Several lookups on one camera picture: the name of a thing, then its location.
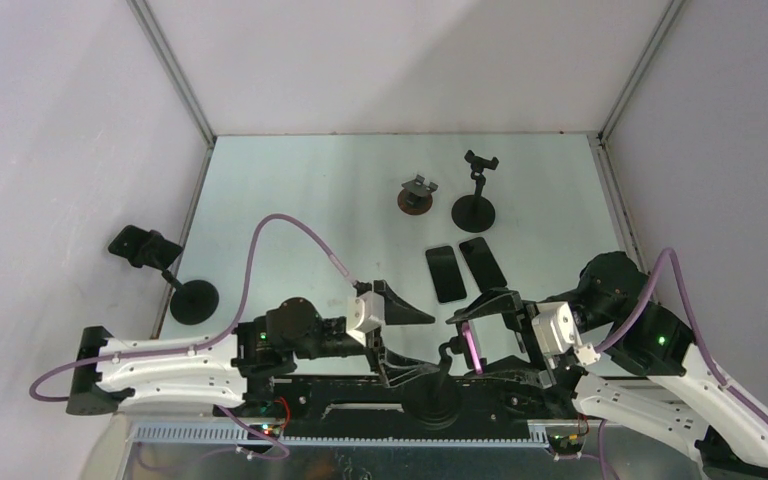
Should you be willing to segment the black smartphone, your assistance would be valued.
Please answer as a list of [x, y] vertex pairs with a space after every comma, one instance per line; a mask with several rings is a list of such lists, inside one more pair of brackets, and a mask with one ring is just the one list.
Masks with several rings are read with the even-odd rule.
[[463, 241], [458, 249], [481, 292], [507, 286], [507, 279], [483, 237]]

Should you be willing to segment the small teal phone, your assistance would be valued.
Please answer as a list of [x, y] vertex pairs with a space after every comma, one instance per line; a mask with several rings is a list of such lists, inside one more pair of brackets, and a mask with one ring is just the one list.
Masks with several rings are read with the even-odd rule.
[[449, 245], [432, 247], [424, 252], [424, 256], [438, 302], [447, 304], [465, 300], [467, 291], [454, 249]]

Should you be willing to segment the black round-base phone stand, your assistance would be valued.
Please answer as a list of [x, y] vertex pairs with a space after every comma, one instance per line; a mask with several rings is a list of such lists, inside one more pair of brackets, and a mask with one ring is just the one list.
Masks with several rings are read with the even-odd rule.
[[483, 196], [486, 184], [486, 170], [496, 170], [499, 159], [487, 159], [468, 150], [464, 155], [470, 165], [470, 178], [475, 183], [474, 192], [460, 197], [452, 206], [451, 218], [455, 225], [469, 233], [481, 233], [493, 226], [496, 220], [496, 210], [490, 200]]

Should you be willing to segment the black phone pink case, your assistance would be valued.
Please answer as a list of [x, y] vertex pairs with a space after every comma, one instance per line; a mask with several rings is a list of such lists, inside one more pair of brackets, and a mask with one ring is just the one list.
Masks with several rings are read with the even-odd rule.
[[470, 369], [476, 375], [484, 374], [484, 364], [477, 334], [470, 321], [461, 324], [461, 335], [466, 345], [465, 357], [469, 361]]

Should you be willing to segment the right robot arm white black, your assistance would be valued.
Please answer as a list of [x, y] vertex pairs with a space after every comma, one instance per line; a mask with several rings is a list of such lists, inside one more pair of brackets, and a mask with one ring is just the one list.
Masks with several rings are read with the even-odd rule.
[[471, 376], [543, 388], [553, 417], [616, 423], [709, 479], [768, 479], [768, 407], [713, 359], [692, 312], [653, 300], [658, 277], [621, 251], [602, 253], [569, 291], [525, 301], [493, 288], [450, 323]]

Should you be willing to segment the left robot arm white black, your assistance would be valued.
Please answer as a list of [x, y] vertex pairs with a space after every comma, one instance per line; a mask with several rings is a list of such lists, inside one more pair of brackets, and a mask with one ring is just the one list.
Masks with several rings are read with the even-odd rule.
[[434, 316], [400, 298], [383, 280], [361, 284], [345, 315], [325, 318], [302, 297], [278, 307], [229, 335], [125, 341], [102, 326], [84, 329], [66, 412], [112, 414], [145, 403], [242, 407], [264, 416], [276, 403], [272, 381], [299, 360], [362, 356], [386, 388], [434, 371], [430, 363], [404, 357], [383, 342], [386, 326], [430, 325]]

